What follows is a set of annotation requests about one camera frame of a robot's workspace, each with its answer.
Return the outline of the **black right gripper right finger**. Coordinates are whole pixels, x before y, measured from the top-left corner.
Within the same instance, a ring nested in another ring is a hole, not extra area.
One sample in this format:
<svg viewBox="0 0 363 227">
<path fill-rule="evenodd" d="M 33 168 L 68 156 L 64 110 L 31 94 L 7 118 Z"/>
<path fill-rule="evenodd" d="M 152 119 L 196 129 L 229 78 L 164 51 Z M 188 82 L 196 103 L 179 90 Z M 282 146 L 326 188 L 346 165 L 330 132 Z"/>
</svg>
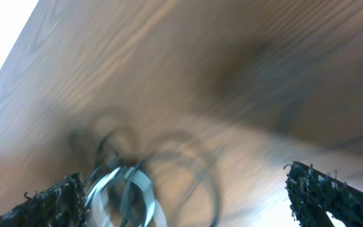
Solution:
<svg viewBox="0 0 363 227">
<path fill-rule="evenodd" d="M 330 174 L 294 161 L 285 189 L 291 202 L 292 217 L 301 227 L 333 226 L 328 214 L 345 226 L 363 227 L 363 192 Z"/>
</svg>

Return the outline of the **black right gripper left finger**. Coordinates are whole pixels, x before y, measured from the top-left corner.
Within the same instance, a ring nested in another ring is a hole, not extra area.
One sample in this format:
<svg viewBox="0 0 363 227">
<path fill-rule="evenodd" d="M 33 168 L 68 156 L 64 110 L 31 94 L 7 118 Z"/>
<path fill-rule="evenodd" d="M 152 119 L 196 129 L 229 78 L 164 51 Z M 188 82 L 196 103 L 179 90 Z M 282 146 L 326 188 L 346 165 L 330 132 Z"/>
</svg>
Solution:
<svg viewBox="0 0 363 227">
<path fill-rule="evenodd" d="M 84 186 L 78 172 L 32 197 L 24 194 L 25 202 L 0 215 L 0 227 L 85 226 Z"/>
</svg>

